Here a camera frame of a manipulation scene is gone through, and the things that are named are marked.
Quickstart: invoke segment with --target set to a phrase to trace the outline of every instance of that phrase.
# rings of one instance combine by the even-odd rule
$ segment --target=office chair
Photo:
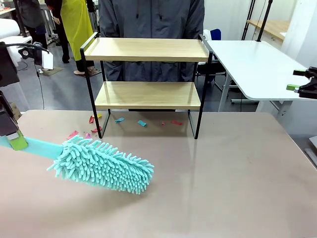
[[[219,29],[214,29],[210,31],[211,39],[213,41],[220,41],[221,40],[221,31]],[[211,68],[211,76],[212,80],[209,82],[211,83],[214,80],[215,86],[222,92],[222,88],[216,83],[215,77],[216,75],[223,75],[224,77],[227,76],[225,68],[222,66],[220,61],[217,59],[216,56],[214,56],[214,60],[211,62],[212,68]],[[197,79],[199,76],[206,76],[206,71],[207,71],[207,64],[206,63],[199,63],[197,66],[197,72],[196,76]]]

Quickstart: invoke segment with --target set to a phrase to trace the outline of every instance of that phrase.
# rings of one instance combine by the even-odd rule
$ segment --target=yellow cloth
[[[80,47],[93,34],[85,0],[63,0],[60,16],[75,60],[81,60]]]

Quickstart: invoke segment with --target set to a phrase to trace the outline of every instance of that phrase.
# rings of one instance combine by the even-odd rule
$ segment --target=two-tier shelf
[[[207,62],[210,69],[212,59],[210,46],[202,35],[198,40],[101,38],[96,32],[83,44],[80,53],[99,138],[105,133],[111,109],[188,110],[194,138],[198,138],[210,73],[207,72],[205,77],[200,101],[195,87],[197,63]],[[101,63],[104,83],[95,101],[86,67],[87,60],[99,60]],[[110,82],[106,81],[104,60],[194,62],[195,68],[192,82]],[[97,110],[108,110],[102,130],[99,129]],[[196,130],[193,129],[191,110],[199,110]]]

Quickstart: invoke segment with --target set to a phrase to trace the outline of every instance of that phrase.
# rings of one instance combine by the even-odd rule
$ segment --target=person
[[[81,60],[80,47],[93,34],[85,0],[45,0],[53,16],[61,17],[65,33],[76,60],[76,75],[84,75],[85,68]],[[96,73],[94,62],[86,61],[90,75]]]
[[[55,28],[56,28],[58,39],[60,42],[60,46],[63,50],[63,56],[62,56],[61,60],[63,61],[63,63],[69,63],[70,58],[69,58],[69,50],[68,50],[68,40],[67,40],[67,36],[65,33],[63,21],[62,21],[60,15],[58,16],[58,18],[53,16],[53,19],[55,22]]]
[[[197,39],[204,0],[99,0],[102,37]],[[190,81],[194,64],[105,62],[109,81]]]
[[[38,0],[18,0],[22,22],[29,31],[33,42],[39,42],[47,49],[46,29]]]

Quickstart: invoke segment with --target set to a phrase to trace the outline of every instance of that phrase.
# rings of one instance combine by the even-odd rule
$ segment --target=white wall
[[[252,19],[258,20],[265,0],[257,0]],[[269,19],[290,20],[296,0],[273,0]],[[248,16],[251,0],[205,0],[205,29],[219,28],[223,40],[240,40]],[[265,14],[268,0],[262,13]],[[248,33],[252,35],[253,27]]]
[[[298,0],[282,51],[305,67],[317,67],[316,46],[317,0]],[[293,102],[281,124],[292,136],[316,136],[317,100]]]

